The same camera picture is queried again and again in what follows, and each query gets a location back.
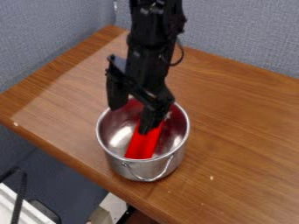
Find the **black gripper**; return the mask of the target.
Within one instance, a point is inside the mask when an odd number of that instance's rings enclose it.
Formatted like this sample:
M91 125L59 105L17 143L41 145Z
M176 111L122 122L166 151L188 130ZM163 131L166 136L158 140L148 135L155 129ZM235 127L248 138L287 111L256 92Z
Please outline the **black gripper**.
M146 135L166 119L174 104L174 94L166 85L174 57L174 44L130 47L126 58L107 57L107 104L112 110L127 105L132 95L142 103L140 127Z

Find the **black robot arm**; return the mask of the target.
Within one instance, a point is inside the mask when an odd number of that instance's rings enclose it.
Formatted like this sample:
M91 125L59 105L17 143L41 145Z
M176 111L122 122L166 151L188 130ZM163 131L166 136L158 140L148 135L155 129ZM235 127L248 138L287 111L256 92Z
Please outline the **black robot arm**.
M112 110L135 97L144 105L139 133L158 128L175 97L166 85L178 36L187 18L183 0L130 0L131 31L127 35L127 57L107 57L107 103Z

